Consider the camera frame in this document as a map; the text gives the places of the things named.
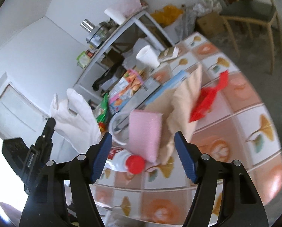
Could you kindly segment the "steel pot with lid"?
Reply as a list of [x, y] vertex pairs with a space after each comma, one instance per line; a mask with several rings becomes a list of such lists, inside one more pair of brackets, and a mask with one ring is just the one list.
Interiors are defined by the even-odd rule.
[[107, 22], [101, 22], [97, 26], [88, 19], [85, 19], [83, 22], [85, 23], [86, 30], [89, 32], [86, 41], [94, 48], [99, 48], [104, 43], [113, 28], [113, 26]]

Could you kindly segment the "pink orange snack bag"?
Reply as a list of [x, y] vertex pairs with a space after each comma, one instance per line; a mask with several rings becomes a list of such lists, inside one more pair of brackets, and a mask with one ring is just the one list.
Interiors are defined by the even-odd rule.
[[136, 70], [127, 70], [109, 92], [108, 104], [111, 114], [118, 113], [143, 84], [144, 80]]

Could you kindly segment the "small gold booklet box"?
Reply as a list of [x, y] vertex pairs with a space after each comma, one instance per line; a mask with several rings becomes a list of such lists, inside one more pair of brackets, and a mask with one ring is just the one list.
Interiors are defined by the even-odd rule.
[[178, 57], [179, 48], [177, 46], [170, 47], [161, 52], [158, 56], [159, 62], [170, 61]]

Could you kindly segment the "light blue flat box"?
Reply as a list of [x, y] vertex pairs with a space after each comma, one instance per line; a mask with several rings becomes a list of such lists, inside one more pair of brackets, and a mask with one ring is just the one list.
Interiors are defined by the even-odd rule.
[[177, 73], [173, 78], [171, 78], [168, 82], [163, 84], [161, 87], [159, 87], [145, 102], [144, 104], [147, 106], [150, 103], [152, 103], [156, 98], [161, 96], [165, 90], [168, 89], [175, 89], [177, 88], [182, 81], [184, 81], [187, 77], [189, 77], [189, 73], [186, 71], [181, 70], [179, 73]]

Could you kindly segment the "cardboard box on floor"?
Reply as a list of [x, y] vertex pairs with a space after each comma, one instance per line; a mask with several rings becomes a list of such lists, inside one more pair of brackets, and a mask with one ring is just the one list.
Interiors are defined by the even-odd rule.
[[205, 37], [211, 38], [225, 31], [221, 16], [211, 12], [196, 19], [195, 28]]

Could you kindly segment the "white bag under table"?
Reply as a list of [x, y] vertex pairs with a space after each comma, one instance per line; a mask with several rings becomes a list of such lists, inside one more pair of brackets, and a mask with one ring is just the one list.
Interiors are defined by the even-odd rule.
[[144, 38], [139, 38], [133, 46], [133, 54], [136, 55], [145, 46], [152, 46], [152, 44]]

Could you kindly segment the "beige plastic bag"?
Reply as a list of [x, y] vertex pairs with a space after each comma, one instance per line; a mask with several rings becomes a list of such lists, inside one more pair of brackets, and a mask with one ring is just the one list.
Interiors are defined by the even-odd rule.
[[175, 89], [165, 90], [158, 98], [145, 107], [147, 112], [162, 114], [162, 133], [157, 161], [165, 165], [172, 156], [175, 145], [174, 135], [180, 131], [191, 141], [197, 122], [190, 122], [202, 84], [202, 65], [196, 64], [192, 73]]

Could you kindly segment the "red plastic wrapper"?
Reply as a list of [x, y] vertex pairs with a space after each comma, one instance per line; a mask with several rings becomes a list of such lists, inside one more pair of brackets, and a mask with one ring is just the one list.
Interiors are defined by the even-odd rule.
[[217, 93], [223, 90], [229, 82], [229, 71], [226, 70], [219, 74], [219, 82], [215, 87], [203, 87], [197, 99], [195, 107], [190, 114], [189, 122], [198, 121], [204, 118], [214, 103]]

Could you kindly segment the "green snack bag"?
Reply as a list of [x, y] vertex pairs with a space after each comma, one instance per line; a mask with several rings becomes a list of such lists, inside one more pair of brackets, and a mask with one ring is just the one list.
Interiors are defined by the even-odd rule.
[[99, 125], [99, 129], [100, 129], [101, 133], [104, 133], [106, 131], [107, 116], [108, 116], [108, 113], [109, 113], [108, 101], [109, 101], [109, 94], [106, 93], [103, 96], [101, 103], [95, 109], [94, 115], [95, 115], [96, 121]]

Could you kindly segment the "white plastic bag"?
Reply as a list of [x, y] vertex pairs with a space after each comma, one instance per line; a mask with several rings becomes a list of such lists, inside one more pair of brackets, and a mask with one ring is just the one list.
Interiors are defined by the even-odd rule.
[[67, 89], [67, 98], [53, 95], [50, 117], [55, 119], [55, 131], [68, 141], [79, 154], [99, 143], [101, 131], [90, 105], [74, 89]]

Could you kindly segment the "pink sponge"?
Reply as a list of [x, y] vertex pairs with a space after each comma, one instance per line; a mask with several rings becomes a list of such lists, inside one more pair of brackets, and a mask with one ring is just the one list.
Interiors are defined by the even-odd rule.
[[155, 163], [162, 132], [162, 114], [134, 110], [129, 115], [128, 150]]

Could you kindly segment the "floral patterned tablecloth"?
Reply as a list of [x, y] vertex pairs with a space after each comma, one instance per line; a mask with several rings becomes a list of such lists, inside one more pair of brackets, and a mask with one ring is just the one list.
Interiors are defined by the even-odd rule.
[[[198, 121], [191, 142], [216, 160], [240, 160], [264, 204], [282, 188], [282, 151], [272, 118], [247, 78], [207, 38], [193, 33], [181, 44], [174, 74], [202, 65], [202, 84], [213, 87], [221, 72], [229, 84], [218, 92], [207, 115]], [[147, 164], [138, 175], [105, 169], [91, 186], [95, 202], [118, 214], [147, 222], [182, 224], [197, 186], [185, 175], [177, 153], [165, 165]]]

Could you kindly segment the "wooden chair dark seat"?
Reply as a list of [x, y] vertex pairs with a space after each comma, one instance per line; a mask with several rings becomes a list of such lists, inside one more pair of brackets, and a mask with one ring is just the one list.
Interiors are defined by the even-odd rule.
[[272, 24], [277, 22], [280, 32], [280, 47], [282, 49], [282, 30], [279, 20], [279, 15], [275, 7], [274, 0], [270, 0], [271, 4], [256, 2], [256, 1], [242, 1], [236, 0], [232, 4], [225, 7], [220, 13], [225, 27], [228, 30], [229, 37], [232, 41], [235, 51], [240, 55], [236, 39], [234, 37], [229, 21], [244, 22], [247, 25], [250, 38], [253, 38], [250, 24], [256, 24], [265, 27], [270, 42], [270, 73], [273, 74], [275, 66], [275, 44], [272, 32]]

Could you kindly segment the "red capped white bottle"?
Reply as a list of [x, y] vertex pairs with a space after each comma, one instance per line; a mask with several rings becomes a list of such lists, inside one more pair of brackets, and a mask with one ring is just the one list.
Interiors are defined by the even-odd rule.
[[105, 167], [112, 171], [128, 172], [137, 175], [144, 170], [145, 160], [122, 147], [112, 147]]

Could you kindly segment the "yellow plastic bag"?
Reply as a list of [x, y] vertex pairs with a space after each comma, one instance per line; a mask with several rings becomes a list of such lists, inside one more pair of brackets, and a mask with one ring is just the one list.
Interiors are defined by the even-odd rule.
[[174, 5], [167, 5], [161, 10], [154, 11], [150, 15], [160, 26], [166, 27], [174, 23], [181, 14], [183, 14], [182, 9]]

